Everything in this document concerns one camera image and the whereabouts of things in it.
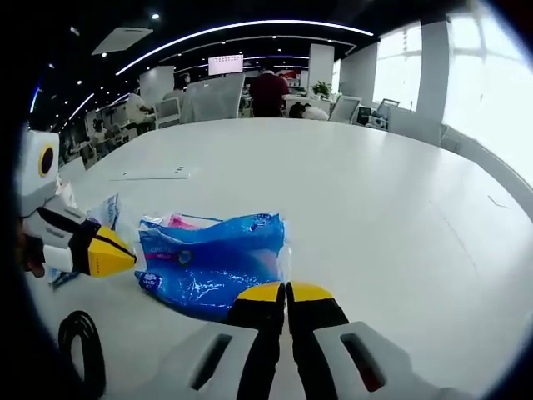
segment human hand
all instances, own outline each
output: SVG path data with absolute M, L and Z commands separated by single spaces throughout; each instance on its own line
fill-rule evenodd
M 15 248 L 15 259 L 18 265 L 22 266 L 24 271 L 31 271 L 35 278 L 44 276 L 44 267 L 42 263 L 33 260 L 27 250 L 26 234 L 22 226 L 22 220 L 17 220 L 17 247 Z

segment air vent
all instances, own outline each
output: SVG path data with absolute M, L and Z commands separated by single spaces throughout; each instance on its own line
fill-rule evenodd
M 117 27 L 103 39 L 94 52 L 92 52 L 92 55 L 121 52 L 152 32 L 152 29 L 145 29 L 143 27 Z

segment round table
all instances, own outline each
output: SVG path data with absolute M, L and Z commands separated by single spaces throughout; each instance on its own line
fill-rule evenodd
M 111 180 L 177 166 L 192 175 Z M 483 393 L 531 325 L 531 220 L 480 167 L 423 142 L 333 122 L 200 122 L 148 132 L 72 184 L 82 209 L 119 192 L 132 218 L 281 212 L 291 279 L 331 291 L 351 321 L 404 348 L 415 372 L 442 387 Z M 52 334 L 75 309 L 92 315 L 110 392 L 151 379 L 204 323 L 148 297 L 132 272 L 79 277 L 54 293 L 28 281 Z

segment potted plant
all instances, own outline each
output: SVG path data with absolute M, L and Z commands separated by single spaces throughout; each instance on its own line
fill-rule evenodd
M 316 85 L 313 85 L 312 89 L 315 95 L 320 96 L 321 98 L 330 97 L 331 85 L 328 85 L 325 82 L 318 81 Z

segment dark red shirt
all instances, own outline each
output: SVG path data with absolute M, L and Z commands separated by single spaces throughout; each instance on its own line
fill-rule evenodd
M 281 96 L 289 94 L 285 79 L 271 73 L 263 73 L 256 77 L 250 85 L 254 112 L 262 110 L 279 110 L 283 104 Z

